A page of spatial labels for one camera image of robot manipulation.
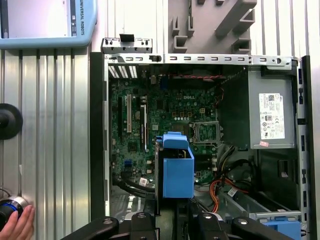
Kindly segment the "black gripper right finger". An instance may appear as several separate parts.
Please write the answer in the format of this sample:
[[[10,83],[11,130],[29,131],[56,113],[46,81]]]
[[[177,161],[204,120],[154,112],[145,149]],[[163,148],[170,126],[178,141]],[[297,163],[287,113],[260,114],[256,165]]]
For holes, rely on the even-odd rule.
[[[203,212],[196,198],[188,199],[188,233],[191,240],[283,240],[284,234],[248,217],[230,224],[212,212]]]

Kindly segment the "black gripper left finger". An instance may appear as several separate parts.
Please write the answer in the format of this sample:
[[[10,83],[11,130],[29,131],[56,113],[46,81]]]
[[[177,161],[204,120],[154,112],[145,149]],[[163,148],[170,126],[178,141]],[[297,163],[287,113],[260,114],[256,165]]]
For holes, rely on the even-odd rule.
[[[134,213],[129,220],[105,216],[97,218],[63,238],[64,240],[156,240],[154,217]]]

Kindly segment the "person's hand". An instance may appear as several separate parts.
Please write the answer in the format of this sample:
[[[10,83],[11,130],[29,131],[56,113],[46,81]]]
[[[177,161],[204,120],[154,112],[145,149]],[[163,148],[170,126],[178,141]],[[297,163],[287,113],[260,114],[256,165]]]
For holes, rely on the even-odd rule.
[[[35,208],[28,205],[18,218],[18,211],[14,211],[6,225],[0,231],[1,240],[30,240],[34,232]]]

